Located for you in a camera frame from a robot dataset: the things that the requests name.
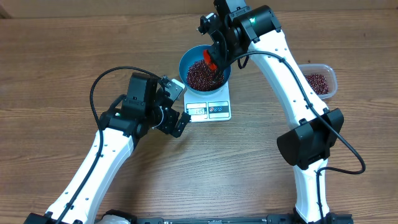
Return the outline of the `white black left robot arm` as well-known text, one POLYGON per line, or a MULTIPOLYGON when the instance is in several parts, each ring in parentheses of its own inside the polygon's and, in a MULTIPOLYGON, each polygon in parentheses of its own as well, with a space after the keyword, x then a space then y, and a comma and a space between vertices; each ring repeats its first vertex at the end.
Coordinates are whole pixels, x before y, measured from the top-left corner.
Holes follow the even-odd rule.
POLYGON ((63 194, 43 215, 30 213, 25 222, 95 223, 109 186, 139 140, 151 128, 181 136, 190 115, 173 110, 172 105, 186 90, 176 79, 134 72, 127 92, 102 115, 95 115, 95 140, 63 194))

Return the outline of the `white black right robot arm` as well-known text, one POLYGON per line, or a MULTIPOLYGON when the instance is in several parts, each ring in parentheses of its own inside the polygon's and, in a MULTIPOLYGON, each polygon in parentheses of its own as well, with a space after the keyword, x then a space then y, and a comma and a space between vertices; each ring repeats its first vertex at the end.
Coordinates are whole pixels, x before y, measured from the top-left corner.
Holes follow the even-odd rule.
POLYGON ((198 30, 213 45, 204 51, 215 80, 232 63, 251 59, 279 99, 289 131, 277 138, 282 157, 294 169, 299 223, 338 223, 326 202, 325 167, 343 124, 306 81, 290 53, 282 26, 269 6, 251 9, 245 1, 214 1, 216 14, 201 17, 198 30))

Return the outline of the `red scoop blue handle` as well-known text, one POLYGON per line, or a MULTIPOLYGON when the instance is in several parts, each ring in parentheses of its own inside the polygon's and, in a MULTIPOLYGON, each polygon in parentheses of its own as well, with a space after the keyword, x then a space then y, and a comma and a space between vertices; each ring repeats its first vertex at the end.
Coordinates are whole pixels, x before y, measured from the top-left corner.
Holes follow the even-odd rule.
POLYGON ((204 50, 203 51, 203 58, 204 58, 204 61, 205 61, 206 65, 208 66, 208 68, 210 70, 212 70, 212 71, 216 71, 217 70, 218 67, 216 66, 216 64, 214 64, 214 62, 212 60, 212 57, 211 57, 211 55, 210 55, 208 50, 204 50))

